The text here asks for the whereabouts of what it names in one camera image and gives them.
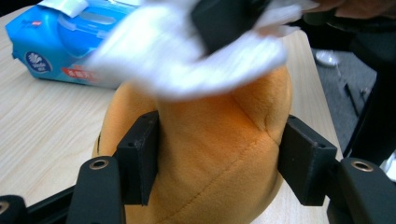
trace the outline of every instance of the finger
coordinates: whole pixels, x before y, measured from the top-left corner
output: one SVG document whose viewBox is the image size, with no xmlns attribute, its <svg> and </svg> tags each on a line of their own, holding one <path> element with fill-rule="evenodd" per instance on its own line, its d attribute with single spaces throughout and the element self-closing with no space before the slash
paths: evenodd
<svg viewBox="0 0 396 224">
<path fill-rule="evenodd" d="M 329 11 L 335 7 L 341 6 L 346 0 L 315 0 L 315 2 L 320 3 L 318 7 L 305 10 L 304 12 L 321 12 Z"/>
</svg>

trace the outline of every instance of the screw hole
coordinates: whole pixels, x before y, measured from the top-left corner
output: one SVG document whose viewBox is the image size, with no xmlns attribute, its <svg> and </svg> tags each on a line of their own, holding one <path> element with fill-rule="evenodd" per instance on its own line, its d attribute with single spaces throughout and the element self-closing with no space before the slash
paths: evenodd
<svg viewBox="0 0 396 224">
<path fill-rule="evenodd" d="M 107 167 L 107 166 L 108 166 L 108 161 L 107 161 L 107 160 L 93 161 L 93 162 L 90 164 L 90 168 L 91 168 L 92 170 L 100 170 L 100 169 L 103 169 L 103 168 L 105 168 L 105 167 Z"/>
<path fill-rule="evenodd" d="M 364 172 L 372 172 L 374 170 L 373 166 L 362 161 L 353 161 L 352 166 Z"/>
</svg>

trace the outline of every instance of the table surface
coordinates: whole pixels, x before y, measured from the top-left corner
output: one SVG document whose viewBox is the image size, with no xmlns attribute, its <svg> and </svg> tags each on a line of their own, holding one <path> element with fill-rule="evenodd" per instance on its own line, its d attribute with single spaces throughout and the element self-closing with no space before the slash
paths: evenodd
<svg viewBox="0 0 396 224">
<path fill-rule="evenodd" d="M 29 206 L 76 183 L 114 91 L 32 78 L 12 59 L 5 30 L 26 9 L 0 18 L 0 195 L 21 195 Z M 293 83 L 291 114 L 339 148 L 306 35 L 295 32 L 283 41 Z M 284 182 L 253 223 L 328 223 L 326 208 L 300 205 Z"/>
</svg>

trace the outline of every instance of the hand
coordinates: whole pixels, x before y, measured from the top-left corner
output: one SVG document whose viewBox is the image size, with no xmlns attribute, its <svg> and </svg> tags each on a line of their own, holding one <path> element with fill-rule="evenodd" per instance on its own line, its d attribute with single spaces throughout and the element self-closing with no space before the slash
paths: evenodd
<svg viewBox="0 0 396 224">
<path fill-rule="evenodd" d="M 223 93 L 284 64 L 286 51 L 277 37 L 294 29 L 281 25 L 299 19 L 302 10 L 313 4 L 309 0 L 274 0 L 254 30 L 206 56 L 190 21 L 197 2 L 146 1 L 90 57 L 89 69 L 102 78 L 133 79 L 144 91 L 170 100 Z"/>
<path fill-rule="evenodd" d="M 353 19 L 370 19 L 384 16 L 396 19 L 395 0 L 315 0 L 319 7 L 307 12 L 320 12 L 336 8 L 335 16 Z"/>
</svg>

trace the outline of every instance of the white tissue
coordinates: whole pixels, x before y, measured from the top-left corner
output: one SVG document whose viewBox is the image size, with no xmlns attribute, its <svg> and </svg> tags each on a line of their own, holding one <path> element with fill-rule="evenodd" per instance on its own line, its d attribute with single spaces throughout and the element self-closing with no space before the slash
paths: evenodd
<svg viewBox="0 0 396 224">
<path fill-rule="evenodd" d="M 168 100 L 230 91 L 286 62 L 287 52 L 277 36 L 294 31 L 296 28 L 283 24 L 299 19 L 306 3 L 312 3 L 274 0 L 254 30 L 205 56 L 190 21 L 194 1 L 180 5 L 177 1 L 146 1 L 90 57 L 88 68 L 102 79 L 131 79 L 147 92 Z M 266 29 L 266 36 L 255 32 L 262 29 Z"/>
<path fill-rule="evenodd" d="M 74 18 L 89 4 L 86 0 L 44 0 L 39 2 L 38 5 L 59 10 L 65 15 Z"/>
</svg>

